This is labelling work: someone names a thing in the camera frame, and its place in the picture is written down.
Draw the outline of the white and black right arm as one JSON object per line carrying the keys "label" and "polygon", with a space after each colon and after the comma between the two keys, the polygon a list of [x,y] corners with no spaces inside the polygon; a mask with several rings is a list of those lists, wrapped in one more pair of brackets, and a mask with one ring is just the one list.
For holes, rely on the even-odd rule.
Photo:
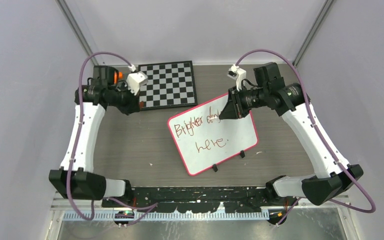
{"label": "white and black right arm", "polygon": [[279,205],[286,197],[301,197],[320,206],[353,186],[349,176],[358,180],[364,171],[358,164],[344,158],[322,127],[311,104],[306,104],[302,87],[298,83],[285,84],[278,65],[266,63],[253,70],[256,84],[249,83],[246,71],[232,65],[227,76],[236,81],[228,89],[228,99],[219,114],[220,120],[237,120],[249,115],[251,109],[268,107],[276,111],[297,136],[307,153],[314,173],[308,176],[281,175],[265,184],[264,195],[271,205]]}

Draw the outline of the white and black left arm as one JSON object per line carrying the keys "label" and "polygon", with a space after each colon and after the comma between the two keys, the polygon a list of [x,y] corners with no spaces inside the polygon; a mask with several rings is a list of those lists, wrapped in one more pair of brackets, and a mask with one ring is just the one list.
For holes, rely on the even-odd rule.
{"label": "white and black left arm", "polygon": [[65,199],[102,200],[114,197],[121,207],[133,202],[131,184],[126,179],[109,179],[94,173],[94,151],[98,131],[108,107],[122,114],[138,113],[140,88],[148,77],[134,69],[126,76],[116,68],[98,65],[86,84],[74,93],[75,120],[66,154],[59,169],[51,170],[50,183]]}

